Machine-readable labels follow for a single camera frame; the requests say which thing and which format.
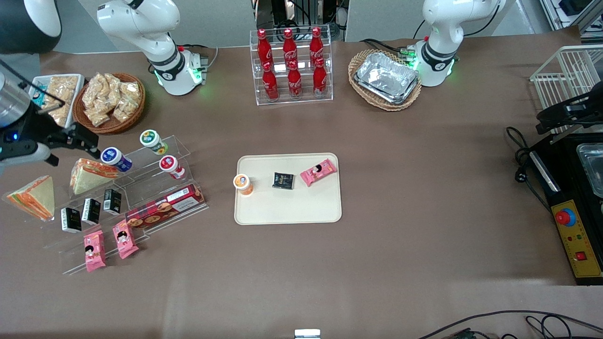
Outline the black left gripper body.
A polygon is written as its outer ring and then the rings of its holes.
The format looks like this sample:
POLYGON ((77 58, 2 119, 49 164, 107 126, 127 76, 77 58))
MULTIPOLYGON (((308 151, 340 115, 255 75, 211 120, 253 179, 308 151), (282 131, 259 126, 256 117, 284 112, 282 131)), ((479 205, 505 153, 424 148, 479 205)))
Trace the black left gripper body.
POLYGON ((540 125, 597 125, 603 122, 602 111, 602 90, 593 89, 542 110, 537 120, 540 125))

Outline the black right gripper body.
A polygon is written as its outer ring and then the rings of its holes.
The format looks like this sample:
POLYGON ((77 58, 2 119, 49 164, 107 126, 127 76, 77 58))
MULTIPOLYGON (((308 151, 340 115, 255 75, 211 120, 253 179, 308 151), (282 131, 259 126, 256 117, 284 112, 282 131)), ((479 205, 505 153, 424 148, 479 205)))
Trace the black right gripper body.
POLYGON ((62 127, 47 113, 40 113, 39 107, 30 103, 21 118, 1 127, 2 163, 58 163, 48 148, 51 142, 66 142, 62 127))

